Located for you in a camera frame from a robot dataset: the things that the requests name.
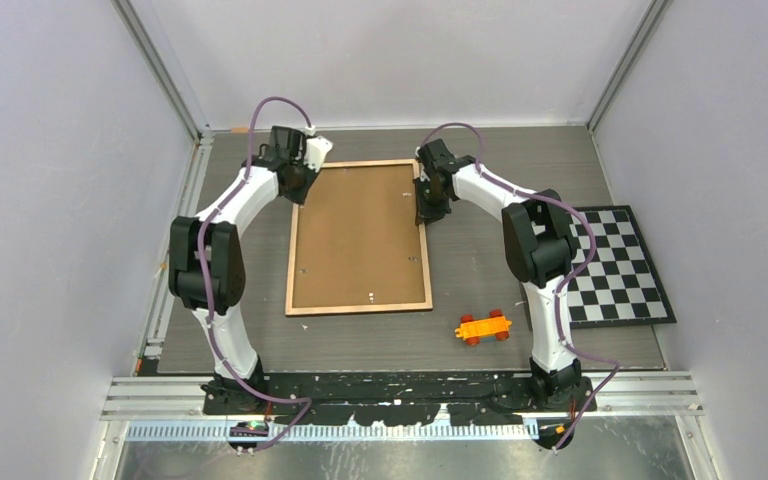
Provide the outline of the black picture frame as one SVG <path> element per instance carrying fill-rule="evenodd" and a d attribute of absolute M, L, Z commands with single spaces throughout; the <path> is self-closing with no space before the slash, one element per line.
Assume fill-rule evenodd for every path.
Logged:
<path fill-rule="evenodd" d="M 413 159 L 327 163 L 292 212 L 285 313 L 320 316 L 433 307 Z"/>

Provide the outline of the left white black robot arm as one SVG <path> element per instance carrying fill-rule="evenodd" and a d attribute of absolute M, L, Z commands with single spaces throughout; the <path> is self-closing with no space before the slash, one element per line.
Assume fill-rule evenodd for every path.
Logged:
<path fill-rule="evenodd" d="M 275 398 L 266 392 L 240 306 L 246 285 L 241 237 L 274 200 L 305 202 L 333 143 L 312 127 L 275 126 L 267 142 L 248 147 L 236 178 L 215 201 L 172 221 L 168 282 L 208 342 L 214 374 L 207 394 L 253 414 Z"/>

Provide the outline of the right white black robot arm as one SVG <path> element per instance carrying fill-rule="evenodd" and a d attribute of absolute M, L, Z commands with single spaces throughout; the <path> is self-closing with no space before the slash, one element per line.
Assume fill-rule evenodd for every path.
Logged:
<path fill-rule="evenodd" d="M 505 259 L 526 294 L 533 346 L 526 388 L 541 409 L 570 403 L 581 385 L 581 362 L 573 352 L 566 277 L 580 251 L 569 213 L 553 190 L 534 191 L 496 176 L 472 156 L 457 157 L 441 139 L 416 150 L 417 220 L 432 223 L 466 200 L 498 219 Z"/>

